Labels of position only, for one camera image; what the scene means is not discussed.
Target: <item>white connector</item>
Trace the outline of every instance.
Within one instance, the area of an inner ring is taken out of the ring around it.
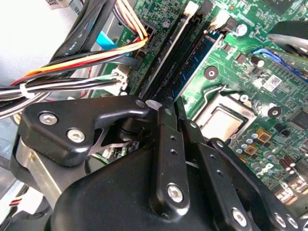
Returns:
[[[197,12],[199,8],[199,5],[192,2],[192,1],[189,1],[187,6],[185,7],[185,10],[184,10],[184,15],[187,16],[187,17],[192,17],[194,16],[194,14]]]
[[[209,30],[217,30],[218,28],[221,28],[223,25],[227,23],[227,20],[229,18],[230,15],[228,14],[228,12],[220,10],[216,15],[216,17],[211,21]]]

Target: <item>capacitor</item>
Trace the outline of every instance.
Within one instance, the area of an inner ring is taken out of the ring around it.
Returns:
[[[235,152],[237,154],[242,154],[243,153],[243,150],[241,149],[241,147],[239,145],[235,145],[233,148],[235,149]]]
[[[293,159],[289,155],[285,155],[283,157],[283,159],[285,160],[285,162],[287,163],[288,166],[290,166],[290,167],[295,166],[295,162],[293,161]]]
[[[276,159],[276,156],[271,151],[264,152],[264,157],[269,161],[274,161]]]
[[[253,139],[255,140],[256,138],[258,138],[258,134],[256,133],[255,130],[251,129],[248,131],[248,135]]]
[[[253,143],[253,141],[254,141],[249,135],[244,135],[244,136],[243,136],[243,139],[244,139],[244,141],[245,141],[246,143],[248,143],[248,144],[251,144],[251,143]]]
[[[290,171],[291,170],[291,167],[288,166],[288,164],[284,161],[284,160],[279,160],[279,164],[281,165],[281,167],[283,167],[284,170],[286,171]]]
[[[265,61],[264,61],[263,59],[257,57],[256,55],[251,56],[250,62],[251,62],[254,66],[258,67],[258,68],[263,67],[264,64],[265,64]]]
[[[240,140],[239,141],[239,146],[242,148],[242,149],[246,149],[248,147],[248,145],[245,143],[245,141],[243,140]]]
[[[236,35],[237,36],[244,36],[248,31],[248,28],[245,24],[240,24],[236,28]]]
[[[262,171],[262,167],[261,167],[261,164],[259,164],[259,163],[253,163],[252,165],[251,165],[251,167],[254,169],[254,171],[256,171],[256,172],[261,172]]]

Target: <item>black integrated circuit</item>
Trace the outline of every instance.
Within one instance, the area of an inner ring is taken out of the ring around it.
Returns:
[[[295,0],[262,0],[278,15],[283,15]]]
[[[291,119],[291,122],[303,130],[308,129],[308,112],[306,110],[299,110]]]

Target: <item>chip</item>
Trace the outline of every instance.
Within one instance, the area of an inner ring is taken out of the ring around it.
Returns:
[[[299,110],[291,119],[291,122],[297,127],[300,127],[303,130],[308,129],[308,112],[305,110]]]
[[[295,0],[262,0],[269,8],[278,15],[283,15]]]
[[[230,49],[231,49],[231,46],[227,44],[223,50],[224,50],[225,52],[229,52]]]
[[[246,154],[252,156],[257,153],[258,148],[250,144],[244,151]]]
[[[237,58],[236,58],[236,61],[239,63],[239,64],[243,64],[245,61],[246,61],[246,55],[240,53]]]

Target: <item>motherboard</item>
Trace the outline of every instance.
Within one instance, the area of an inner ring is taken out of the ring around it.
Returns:
[[[185,13],[190,2],[193,15]],[[308,212],[308,63],[268,35],[279,22],[308,20],[307,7],[305,0],[137,0],[149,42],[132,54],[140,67],[128,75],[129,94],[157,99],[168,89],[174,101],[181,97],[205,139],[224,140],[298,217]],[[124,29],[118,44],[133,39]]]

